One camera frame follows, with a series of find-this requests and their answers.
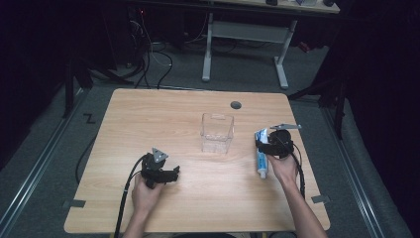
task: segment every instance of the desk leg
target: desk leg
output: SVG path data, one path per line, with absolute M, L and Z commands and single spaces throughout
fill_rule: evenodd
M 281 52 L 280 52 L 280 56 L 274 58 L 275 68 L 277 69 L 278 80 L 280 82 L 280 87 L 282 89 L 287 89 L 288 88 L 288 83 L 287 83 L 286 75 L 284 73 L 284 68 L 283 68 L 283 61 L 284 61 L 284 58 L 286 56 L 287 49 L 290 45 L 291 38 L 293 37 L 293 33 L 294 33 L 294 29 L 296 28 L 296 24 L 297 24 L 296 20 L 291 22 L 290 27 L 287 31 L 284 43 L 283 43 L 283 47 L 282 47 Z
M 206 48 L 206 55 L 204 56 L 203 77 L 202 77 L 203 81 L 210 81 L 212 34 L 213 34 L 213 13 L 209 13 L 209 23 L 207 26 L 207 48 Z

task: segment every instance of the finger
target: finger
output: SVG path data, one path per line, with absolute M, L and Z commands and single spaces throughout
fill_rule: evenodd
M 164 183 L 156 183 L 155 189 L 162 190 L 164 187 Z
M 142 177 L 140 176 L 140 174 L 136 174 L 134 176 L 134 185 L 137 186 L 137 184 L 139 184 L 139 181 Z

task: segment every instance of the hand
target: hand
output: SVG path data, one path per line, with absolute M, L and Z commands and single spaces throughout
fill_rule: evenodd
M 297 165 L 291 155 L 282 159 L 266 155 L 266 158 L 271 162 L 274 174 L 283 187 L 292 182 L 296 184 Z
M 146 222 L 158 203 L 163 187 L 163 183 L 157 183 L 155 189 L 150 189 L 141 175 L 135 176 L 135 185 L 132 191 L 134 212 L 124 233 L 124 238 L 143 237 Z
M 155 189 L 150 189 L 146 186 L 146 182 L 142 176 L 137 174 L 135 176 L 135 186 L 132 191 L 134 212 L 149 214 L 158 203 L 158 198 L 163 187 L 163 183 L 157 183 Z

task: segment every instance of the wooden table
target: wooden table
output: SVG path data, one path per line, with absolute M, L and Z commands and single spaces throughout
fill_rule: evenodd
M 242 108 L 231 108 L 232 101 L 241 102 Z M 235 117 L 234 139 L 226 155 L 201 152 L 203 113 Z M 271 168 L 266 179 L 257 173 L 254 133 L 280 123 L 296 122 L 287 97 L 279 93 L 117 89 L 74 198 L 86 203 L 70 208 L 64 229 L 113 232 L 130 170 L 156 147 L 169 155 L 164 169 L 180 166 L 180 174 L 178 181 L 165 186 L 147 232 L 294 230 Z M 306 201 L 328 229 L 324 204 L 311 200 L 320 193 L 299 131 L 290 133 L 302 153 Z M 122 231 L 132 212 L 128 196 Z

